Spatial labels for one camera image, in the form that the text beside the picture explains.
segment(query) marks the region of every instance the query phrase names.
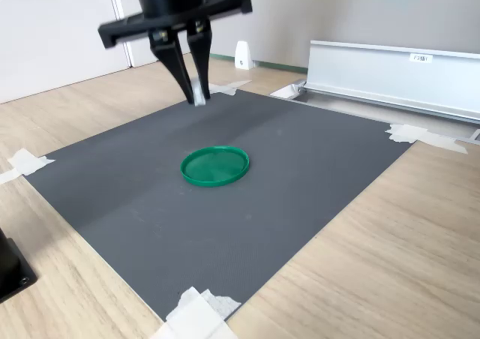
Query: label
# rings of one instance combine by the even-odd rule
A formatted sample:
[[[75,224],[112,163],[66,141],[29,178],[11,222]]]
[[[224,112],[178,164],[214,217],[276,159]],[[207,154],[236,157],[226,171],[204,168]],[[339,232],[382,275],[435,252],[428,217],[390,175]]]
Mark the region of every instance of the label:
[[[424,63],[424,64],[430,64],[434,60],[433,55],[427,55],[427,54],[410,54],[410,61],[415,62],[415,63]]]

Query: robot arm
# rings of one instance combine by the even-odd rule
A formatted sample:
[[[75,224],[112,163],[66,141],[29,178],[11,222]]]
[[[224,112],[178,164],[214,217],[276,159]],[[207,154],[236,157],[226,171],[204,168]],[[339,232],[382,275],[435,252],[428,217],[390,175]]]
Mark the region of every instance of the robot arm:
[[[212,44],[210,21],[236,13],[250,13],[251,0],[139,0],[142,13],[103,24],[98,29],[103,45],[148,36],[153,54],[175,77],[188,103],[201,104],[183,61],[178,33],[187,31],[201,93],[210,98],[209,56]]]

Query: black stand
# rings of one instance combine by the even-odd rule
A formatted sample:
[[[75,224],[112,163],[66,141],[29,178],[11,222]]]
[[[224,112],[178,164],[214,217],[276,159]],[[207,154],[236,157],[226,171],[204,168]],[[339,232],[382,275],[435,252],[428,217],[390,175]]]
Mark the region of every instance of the black stand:
[[[36,281],[37,276],[19,248],[0,229],[0,303]]]

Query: white wall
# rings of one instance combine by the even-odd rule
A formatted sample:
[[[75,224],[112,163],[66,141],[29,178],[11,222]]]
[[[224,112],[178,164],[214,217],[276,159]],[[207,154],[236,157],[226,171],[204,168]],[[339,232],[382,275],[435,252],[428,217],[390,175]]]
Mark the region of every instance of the white wall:
[[[252,0],[253,13],[213,23],[211,52],[308,66],[310,40],[480,53],[480,0]]]

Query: white cabinet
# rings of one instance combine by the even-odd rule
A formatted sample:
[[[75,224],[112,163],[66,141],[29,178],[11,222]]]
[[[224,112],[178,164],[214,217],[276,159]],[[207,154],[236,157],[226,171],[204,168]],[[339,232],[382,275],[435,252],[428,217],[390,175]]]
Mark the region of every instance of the white cabinet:
[[[112,0],[0,0],[0,103],[127,69],[98,34],[115,19]]]

